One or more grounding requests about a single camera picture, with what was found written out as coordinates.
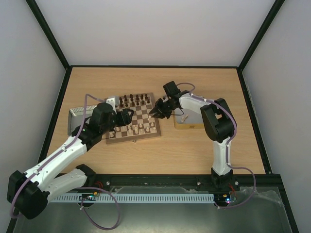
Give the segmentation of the gold metal tin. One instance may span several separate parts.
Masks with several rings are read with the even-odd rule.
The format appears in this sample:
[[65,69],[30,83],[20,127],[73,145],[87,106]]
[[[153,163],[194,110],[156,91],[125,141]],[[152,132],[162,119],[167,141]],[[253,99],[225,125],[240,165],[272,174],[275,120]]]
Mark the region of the gold metal tin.
[[[188,115],[188,118],[181,122],[181,117]],[[173,111],[174,127],[177,130],[188,130],[188,129],[204,129],[203,120],[200,114],[188,110],[188,109],[175,109]]]

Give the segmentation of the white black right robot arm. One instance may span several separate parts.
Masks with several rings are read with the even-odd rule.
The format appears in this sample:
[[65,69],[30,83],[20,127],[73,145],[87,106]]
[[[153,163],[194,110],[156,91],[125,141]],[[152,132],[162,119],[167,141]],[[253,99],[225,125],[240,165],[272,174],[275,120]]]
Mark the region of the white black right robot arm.
[[165,99],[158,99],[150,114],[154,118],[170,118],[172,112],[179,108],[191,110],[202,118],[205,132],[213,141],[211,182],[215,189],[223,190],[233,176],[230,147],[237,133],[237,123],[227,102],[222,98],[208,100],[195,95],[193,90],[181,91],[174,81],[165,84],[163,89],[166,92]]

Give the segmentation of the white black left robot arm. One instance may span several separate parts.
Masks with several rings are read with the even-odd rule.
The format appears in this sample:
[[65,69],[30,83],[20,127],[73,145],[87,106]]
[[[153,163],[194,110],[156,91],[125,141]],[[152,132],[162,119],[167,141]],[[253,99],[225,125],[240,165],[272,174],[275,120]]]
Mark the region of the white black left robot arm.
[[76,168],[73,174],[57,175],[99,143],[103,134],[113,131],[115,127],[129,125],[133,114],[134,110],[131,109],[116,110],[114,103],[99,103],[92,115],[82,121],[58,150],[27,171],[12,173],[7,191],[11,218],[18,218],[14,214],[17,209],[20,215],[33,219],[43,212],[54,197],[82,187],[87,175],[80,169]]

